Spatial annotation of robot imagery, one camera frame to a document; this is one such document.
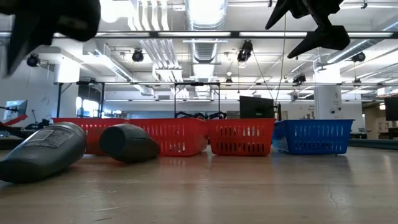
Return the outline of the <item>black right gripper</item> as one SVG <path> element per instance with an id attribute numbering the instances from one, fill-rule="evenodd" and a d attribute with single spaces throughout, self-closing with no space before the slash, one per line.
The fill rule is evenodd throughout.
<path id="1" fill-rule="evenodd" d="M 318 28 L 308 32 L 303 41 L 287 56 L 295 58 L 317 47 L 332 50 L 344 50 L 350 44 L 349 35 L 344 26 L 333 26 L 328 16 L 340 10 L 343 0 L 279 0 L 267 21 L 265 30 L 269 30 L 289 11 L 293 18 L 311 15 Z"/>

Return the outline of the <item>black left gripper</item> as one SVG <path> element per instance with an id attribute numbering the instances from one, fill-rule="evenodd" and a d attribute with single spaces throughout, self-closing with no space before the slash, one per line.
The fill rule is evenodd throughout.
<path id="1" fill-rule="evenodd" d="M 5 77 L 10 77 L 29 53 L 50 45 L 57 32 L 81 42 L 92 39 L 101 5 L 97 0 L 1 0 L 1 13 L 14 16 L 6 55 Z"/>

